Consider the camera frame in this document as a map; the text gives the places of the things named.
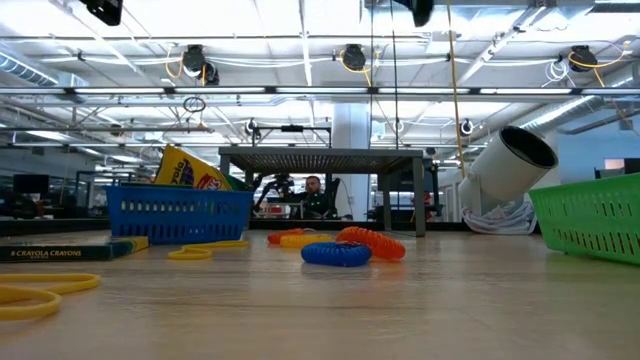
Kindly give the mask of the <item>Crayola crayon box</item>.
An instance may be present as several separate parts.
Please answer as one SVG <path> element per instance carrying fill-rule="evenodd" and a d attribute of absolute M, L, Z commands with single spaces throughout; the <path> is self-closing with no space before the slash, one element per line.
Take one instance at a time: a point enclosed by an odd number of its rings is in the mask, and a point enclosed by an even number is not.
<path fill-rule="evenodd" d="M 0 263 L 111 261 L 147 249 L 146 237 L 108 238 L 95 244 L 0 246 Z"/>
<path fill-rule="evenodd" d="M 251 187 L 243 181 L 225 174 L 181 148 L 171 145 L 164 148 L 154 183 L 157 185 L 187 186 L 201 190 L 251 190 Z"/>

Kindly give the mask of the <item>blue plastic basket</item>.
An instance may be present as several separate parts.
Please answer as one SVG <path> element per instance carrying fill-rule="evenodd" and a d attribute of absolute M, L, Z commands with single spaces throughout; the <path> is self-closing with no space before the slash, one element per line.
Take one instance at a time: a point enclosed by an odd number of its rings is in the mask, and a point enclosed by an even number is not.
<path fill-rule="evenodd" d="M 107 186 L 111 234 L 145 236 L 152 245 L 238 240 L 253 194 L 179 186 Z"/>

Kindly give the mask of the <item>orange spiral coil wristband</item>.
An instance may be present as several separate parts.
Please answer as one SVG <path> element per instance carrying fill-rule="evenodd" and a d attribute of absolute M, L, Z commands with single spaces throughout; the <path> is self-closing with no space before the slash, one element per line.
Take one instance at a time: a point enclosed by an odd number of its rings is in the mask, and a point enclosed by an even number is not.
<path fill-rule="evenodd" d="M 337 242 L 350 242 L 367 246 L 375 257 L 401 260 L 406 255 L 405 246 L 389 236 L 362 227 L 347 227 L 336 236 Z"/>
<path fill-rule="evenodd" d="M 278 232 L 269 234 L 267 236 L 267 241 L 271 245 L 279 245 L 283 237 L 297 236 L 297 235 L 304 235 L 304 234 L 305 234 L 305 230 L 302 228 L 294 228 L 294 229 L 289 229 L 284 231 L 278 231 Z"/>

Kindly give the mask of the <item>yellow spiral coil wristband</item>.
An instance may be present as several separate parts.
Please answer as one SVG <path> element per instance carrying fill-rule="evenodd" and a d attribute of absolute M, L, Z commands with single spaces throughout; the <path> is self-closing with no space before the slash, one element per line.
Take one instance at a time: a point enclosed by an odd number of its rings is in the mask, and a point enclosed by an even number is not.
<path fill-rule="evenodd" d="M 314 243 L 333 242 L 334 238 L 327 234 L 300 234 L 286 235 L 280 239 L 280 246 L 283 248 L 301 249 Z"/>

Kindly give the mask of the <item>blue spiral coil wristband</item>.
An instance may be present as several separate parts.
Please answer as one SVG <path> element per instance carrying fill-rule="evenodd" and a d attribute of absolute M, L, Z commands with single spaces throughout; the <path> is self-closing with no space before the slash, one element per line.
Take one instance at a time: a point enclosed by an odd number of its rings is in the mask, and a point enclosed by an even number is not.
<path fill-rule="evenodd" d="M 366 245 L 322 242 L 303 247 L 301 257 L 315 265 L 358 267 L 369 262 L 372 252 Z"/>

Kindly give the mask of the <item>yellow rubber band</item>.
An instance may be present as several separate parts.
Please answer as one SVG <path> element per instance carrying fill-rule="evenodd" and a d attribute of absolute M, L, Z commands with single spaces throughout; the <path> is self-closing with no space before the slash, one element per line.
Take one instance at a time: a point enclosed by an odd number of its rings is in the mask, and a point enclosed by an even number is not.
<path fill-rule="evenodd" d="M 182 246 L 179 250 L 169 252 L 167 258 L 169 260 L 191 261 L 191 260 L 208 260 L 213 257 L 213 251 L 217 249 L 227 248 L 245 248 L 249 243 L 242 240 L 218 241 L 212 243 L 188 244 Z"/>
<path fill-rule="evenodd" d="M 0 321 L 34 320 L 60 310 L 62 296 L 101 285 L 96 274 L 0 274 Z"/>

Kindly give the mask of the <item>long ceiling light bar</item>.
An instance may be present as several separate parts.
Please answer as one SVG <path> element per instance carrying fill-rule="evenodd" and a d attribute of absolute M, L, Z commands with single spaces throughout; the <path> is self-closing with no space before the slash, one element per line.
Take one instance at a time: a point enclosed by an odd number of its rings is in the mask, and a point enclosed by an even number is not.
<path fill-rule="evenodd" d="M 497 95 L 497 96 L 640 96 L 640 88 L 495 88 L 495 87 L 0 87 L 0 95 Z"/>

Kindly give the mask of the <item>white building column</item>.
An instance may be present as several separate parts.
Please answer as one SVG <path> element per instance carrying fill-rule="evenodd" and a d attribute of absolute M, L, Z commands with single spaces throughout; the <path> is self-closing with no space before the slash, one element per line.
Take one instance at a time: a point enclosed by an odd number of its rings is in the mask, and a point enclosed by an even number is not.
<path fill-rule="evenodd" d="M 332 143 L 338 149 L 368 149 L 370 145 L 369 106 L 366 103 L 334 105 Z M 355 221 L 365 221 L 368 211 L 368 174 L 337 174 L 341 179 L 336 197 L 340 216 L 350 215 Z"/>

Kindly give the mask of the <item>grey perforated metal shelf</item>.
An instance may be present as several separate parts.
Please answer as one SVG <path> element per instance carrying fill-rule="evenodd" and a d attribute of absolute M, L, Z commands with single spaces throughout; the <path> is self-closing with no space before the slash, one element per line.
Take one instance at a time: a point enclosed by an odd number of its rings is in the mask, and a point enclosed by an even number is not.
<path fill-rule="evenodd" d="M 229 173 L 234 165 L 245 173 L 246 180 L 254 173 L 374 174 L 383 193 L 385 229 L 391 228 L 389 176 L 411 166 L 415 234 L 417 237 L 426 234 L 423 153 L 420 150 L 227 146 L 219 148 L 218 154 L 222 172 Z"/>

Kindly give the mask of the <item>person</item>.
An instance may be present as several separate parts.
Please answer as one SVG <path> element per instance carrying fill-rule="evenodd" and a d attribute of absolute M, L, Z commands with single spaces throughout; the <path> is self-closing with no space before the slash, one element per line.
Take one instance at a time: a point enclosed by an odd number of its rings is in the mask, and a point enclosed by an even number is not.
<path fill-rule="evenodd" d="M 322 192 L 320 178 L 311 175 L 305 180 L 305 190 L 289 198 L 295 206 L 291 208 L 290 219 L 326 219 L 329 216 L 327 196 Z"/>

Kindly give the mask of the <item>white crumpled cloth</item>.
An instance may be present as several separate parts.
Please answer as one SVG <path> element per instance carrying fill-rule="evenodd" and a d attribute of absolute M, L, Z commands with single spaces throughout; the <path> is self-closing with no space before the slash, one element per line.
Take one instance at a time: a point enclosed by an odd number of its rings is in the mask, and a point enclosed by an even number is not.
<path fill-rule="evenodd" d="M 530 235 L 537 225 L 534 207 L 530 202 L 520 205 L 508 202 L 481 216 L 465 208 L 462 219 L 472 231 L 492 235 Z"/>

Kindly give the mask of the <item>green plastic basket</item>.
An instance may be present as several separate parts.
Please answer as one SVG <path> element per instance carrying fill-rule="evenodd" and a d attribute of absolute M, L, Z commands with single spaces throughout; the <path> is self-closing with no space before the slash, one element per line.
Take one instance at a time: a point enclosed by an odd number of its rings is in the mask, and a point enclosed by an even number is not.
<path fill-rule="evenodd" d="M 546 246 L 640 265 L 640 173 L 529 192 Z"/>

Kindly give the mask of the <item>silver ventilation duct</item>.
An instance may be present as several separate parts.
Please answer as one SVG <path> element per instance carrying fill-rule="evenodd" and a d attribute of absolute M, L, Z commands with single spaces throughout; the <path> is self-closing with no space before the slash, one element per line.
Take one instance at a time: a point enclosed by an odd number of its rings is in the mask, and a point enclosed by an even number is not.
<path fill-rule="evenodd" d="M 2 51 L 0 51 L 0 71 L 18 77 L 35 86 L 54 87 L 58 84 L 55 78 Z"/>
<path fill-rule="evenodd" d="M 632 90 L 640 95 L 640 75 L 632 75 L 619 80 L 614 83 L 613 87 L 585 89 L 583 95 L 575 99 L 543 106 L 514 120 L 511 125 L 537 135 L 543 135 L 590 112 L 599 110 L 604 106 L 606 98 L 631 95 Z"/>

